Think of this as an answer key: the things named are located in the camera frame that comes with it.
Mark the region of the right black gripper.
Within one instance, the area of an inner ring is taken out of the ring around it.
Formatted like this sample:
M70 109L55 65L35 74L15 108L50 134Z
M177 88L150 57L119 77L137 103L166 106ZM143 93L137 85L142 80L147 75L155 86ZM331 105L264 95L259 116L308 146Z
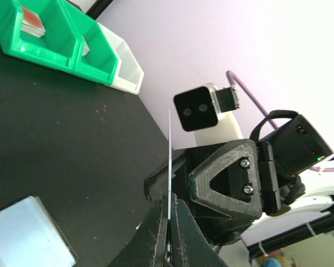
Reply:
M148 201L168 193L166 159L144 179ZM249 139L193 147L172 153L171 191L189 194L189 206L207 241L229 245L263 213L281 209L281 197L272 146Z

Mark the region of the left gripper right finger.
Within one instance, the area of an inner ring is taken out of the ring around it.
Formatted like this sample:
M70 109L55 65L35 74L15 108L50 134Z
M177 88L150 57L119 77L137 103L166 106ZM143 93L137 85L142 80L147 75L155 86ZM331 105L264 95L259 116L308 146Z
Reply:
M172 266L226 266L209 245L186 203L171 201L170 218Z

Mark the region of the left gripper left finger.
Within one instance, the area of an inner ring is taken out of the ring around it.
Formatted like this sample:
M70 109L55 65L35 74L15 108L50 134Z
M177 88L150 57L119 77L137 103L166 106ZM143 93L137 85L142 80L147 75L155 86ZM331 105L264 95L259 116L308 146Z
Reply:
M168 233L167 197L153 201L131 241L110 266L164 266Z

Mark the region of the black leather card holder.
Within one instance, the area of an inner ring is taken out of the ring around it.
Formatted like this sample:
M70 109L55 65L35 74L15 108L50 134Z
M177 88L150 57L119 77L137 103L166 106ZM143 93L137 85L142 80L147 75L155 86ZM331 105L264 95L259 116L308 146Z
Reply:
M0 211L0 266L75 266L78 256L38 196Z

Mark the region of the white card red pattern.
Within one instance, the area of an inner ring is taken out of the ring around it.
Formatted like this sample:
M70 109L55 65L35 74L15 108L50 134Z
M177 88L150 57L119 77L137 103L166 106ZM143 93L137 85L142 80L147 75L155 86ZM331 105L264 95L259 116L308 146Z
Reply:
M90 52L90 47L89 47L85 37L81 36L81 38L82 38L83 43L84 43L82 56L85 57Z

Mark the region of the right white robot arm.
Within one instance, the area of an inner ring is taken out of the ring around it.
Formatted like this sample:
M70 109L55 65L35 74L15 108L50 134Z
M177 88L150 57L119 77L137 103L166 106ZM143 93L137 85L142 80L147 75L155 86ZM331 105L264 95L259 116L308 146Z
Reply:
M223 246L262 215L280 216L305 194L302 174L321 172L332 153L300 113L274 110L243 137L231 112L217 125L194 132L183 149L144 180L153 201L173 192L184 200L207 241Z

